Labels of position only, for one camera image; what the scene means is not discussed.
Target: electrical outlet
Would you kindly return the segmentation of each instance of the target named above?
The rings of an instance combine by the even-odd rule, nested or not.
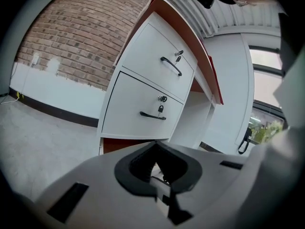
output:
[[[31,62],[32,65],[37,64],[38,59],[39,59],[39,54],[38,54],[38,53],[35,53],[34,56],[33,56],[32,62]]]

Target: gray plastic surface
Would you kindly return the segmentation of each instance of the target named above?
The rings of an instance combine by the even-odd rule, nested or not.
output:
[[[76,228],[249,228],[264,218],[292,189],[304,165],[304,136],[290,129],[272,142],[256,146],[248,158],[209,153],[166,143],[200,162],[203,175],[192,191],[177,195],[181,209],[193,217],[174,226],[158,209],[153,198],[128,193],[114,176],[115,164],[140,144],[94,157],[54,182],[37,201],[47,211],[75,182],[89,189],[68,218]],[[222,161],[243,164],[241,170],[219,165]],[[167,194],[160,182],[158,193]]]

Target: window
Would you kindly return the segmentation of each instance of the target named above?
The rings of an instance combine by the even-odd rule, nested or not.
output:
[[[264,65],[278,70],[282,69],[280,56],[275,52],[251,49],[250,54],[253,64]]]
[[[282,77],[280,76],[254,71],[254,99],[280,107],[273,93],[281,82]]]
[[[273,96],[282,82],[280,57],[275,52],[250,49],[254,66],[254,104],[248,127],[254,144],[269,141],[282,131],[285,118],[280,104]]]
[[[250,49],[250,54],[254,67],[254,99],[280,107],[273,96],[282,82],[279,54],[256,49]]]
[[[251,142],[254,144],[267,142],[282,131],[283,126],[284,119],[253,108],[248,125],[252,130]]]

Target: window frame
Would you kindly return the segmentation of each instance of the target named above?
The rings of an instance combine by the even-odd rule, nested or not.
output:
[[[250,50],[260,50],[260,51],[265,51],[265,52],[273,52],[273,53],[277,53],[277,54],[279,54],[279,52],[280,52],[279,49],[270,49],[270,48],[265,48],[265,47],[260,47],[260,46],[249,46],[249,49]],[[263,72],[263,73],[268,73],[268,74],[271,74],[274,76],[283,77],[283,73],[281,70],[273,68],[273,67],[265,66],[265,65],[253,63],[253,71]],[[280,108],[273,106],[271,104],[265,103],[265,102],[258,101],[258,100],[253,101],[252,108],[262,111],[266,114],[270,114],[275,117],[283,119],[283,121],[284,121],[283,130],[287,129],[287,127],[288,127],[287,121],[286,121],[283,111]],[[250,142],[255,145],[258,144],[252,139],[250,140]]]

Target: black baseboard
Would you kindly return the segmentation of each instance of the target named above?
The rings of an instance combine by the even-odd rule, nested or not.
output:
[[[17,99],[17,92],[10,88],[10,96]],[[28,107],[31,107],[33,109],[36,109],[40,112],[43,112],[45,114],[54,116],[56,118],[60,118],[62,120],[70,121],[73,123],[81,124],[81,125],[87,125],[92,127],[97,127],[99,120],[86,117],[83,115],[71,113],[66,110],[62,110],[47,104],[43,104],[37,100],[34,100],[30,97],[24,96],[21,97],[18,101],[22,102],[23,104],[27,105]]]

